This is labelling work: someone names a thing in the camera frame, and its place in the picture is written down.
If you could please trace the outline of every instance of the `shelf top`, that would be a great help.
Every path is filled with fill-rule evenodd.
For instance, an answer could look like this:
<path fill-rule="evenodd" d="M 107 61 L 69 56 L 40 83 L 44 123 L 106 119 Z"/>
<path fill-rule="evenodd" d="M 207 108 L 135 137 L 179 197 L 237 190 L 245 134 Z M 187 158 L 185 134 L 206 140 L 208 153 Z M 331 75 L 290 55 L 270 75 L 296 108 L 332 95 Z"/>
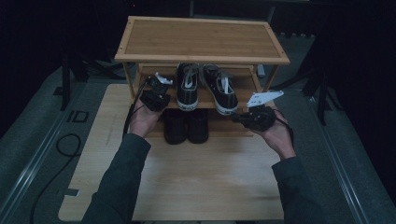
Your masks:
<path fill-rule="evenodd" d="M 115 59 L 135 63 L 290 63 L 268 22 L 160 17 L 129 17 Z"/>

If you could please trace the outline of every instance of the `human hand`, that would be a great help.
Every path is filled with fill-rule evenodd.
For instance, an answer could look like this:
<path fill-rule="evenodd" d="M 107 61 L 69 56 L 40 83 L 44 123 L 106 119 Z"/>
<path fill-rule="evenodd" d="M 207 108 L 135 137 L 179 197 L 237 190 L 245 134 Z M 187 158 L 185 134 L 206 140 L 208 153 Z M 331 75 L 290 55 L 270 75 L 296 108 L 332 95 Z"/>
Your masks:
<path fill-rule="evenodd" d="M 146 137 L 151 132 L 161 113 L 149 110 L 140 100 L 134 106 L 134 114 L 129 121 L 129 132 Z"/>
<path fill-rule="evenodd" d="M 282 114 L 277 111 L 276 107 L 273 107 L 275 110 L 276 117 L 288 123 L 285 118 L 283 118 Z M 295 151 L 291 142 L 290 133 L 285 126 L 278 120 L 275 121 L 274 125 L 269 128 L 265 132 L 251 130 L 252 132 L 260 135 L 265 142 L 268 144 L 270 148 L 272 148 L 281 160 L 285 160 L 290 157 L 295 157 Z"/>

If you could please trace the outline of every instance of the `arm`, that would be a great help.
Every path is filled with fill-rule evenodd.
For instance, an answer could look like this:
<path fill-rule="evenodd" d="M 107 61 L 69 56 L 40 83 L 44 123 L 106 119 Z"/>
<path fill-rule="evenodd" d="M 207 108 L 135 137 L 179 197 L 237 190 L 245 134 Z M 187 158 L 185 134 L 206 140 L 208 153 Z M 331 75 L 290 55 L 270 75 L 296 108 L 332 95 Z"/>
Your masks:
<path fill-rule="evenodd" d="M 276 116 L 287 121 L 276 110 Z M 279 121 L 260 135 L 279 156 L 273 166 L 278 184 L 285 223 L 327 223 L 324 212 L 314 195 L 305 169 L 294 151 L 287 128 Z"/>
<path fill-rule="evenodd" d="M 135 109 L 141 105 L 138 101 Z M 129 133 L 122 139 L 98 191 L 92 195 L 82 223 L 130 223 L 150 149 L 144 137 L 155 127 L 161 113 L 149 111 L 144 106 L 132 115 Z"/>

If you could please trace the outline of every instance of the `dark background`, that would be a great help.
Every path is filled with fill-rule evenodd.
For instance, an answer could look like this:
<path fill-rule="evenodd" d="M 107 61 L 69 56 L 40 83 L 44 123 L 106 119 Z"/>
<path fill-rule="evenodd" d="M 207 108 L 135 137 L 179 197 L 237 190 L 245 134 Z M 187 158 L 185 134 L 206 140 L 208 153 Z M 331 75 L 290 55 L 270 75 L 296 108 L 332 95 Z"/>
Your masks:
<path fill-rule="evenodd" d="M 195 13 L 266 19 L 286 36 L 315 35 L 305 58 L 326 73 L 384 186 L 396 202 L 396 4 L 390 1 L 195 1 Z M 66 53 L 79 80 L 79 54 L 114 57 L 128 15 L 189 17 L 190 1 L 0 1 L 2 136 Z"/>

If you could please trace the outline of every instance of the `shoe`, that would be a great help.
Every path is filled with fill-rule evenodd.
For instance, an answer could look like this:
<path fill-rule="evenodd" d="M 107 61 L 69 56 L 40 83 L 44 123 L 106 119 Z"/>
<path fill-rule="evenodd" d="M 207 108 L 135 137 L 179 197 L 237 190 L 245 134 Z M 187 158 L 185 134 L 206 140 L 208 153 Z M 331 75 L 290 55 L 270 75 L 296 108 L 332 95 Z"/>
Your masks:
<path fill-rule="evenodd" d="M 234 114 L 238 109 L 238 100 L 231 86 L 230 76 L 214 64 L 204 65 L 204 72 L 200 75 L 202 84 L 215 98 L 216 109 L 224 116 Z"/>
<path fill-rule="evenodd" d="M 180 63 L 177 66 L 177 104 L 183 111 L 192 111 L 198 106 L 199 65 L 196 63 Z"/>
<path fill-rule="evenodd" d="M 194 144 L 201 144 L 209 138 L 207 109 L 196 109 L 187 113 L 187 138 Z"/>
<path fill-rule="evenodd" d="M 168 144 L 180 144 L 187 139 L 185 118 L 186 113 L 179 109 L 163 111 L 163 136 Z"/>

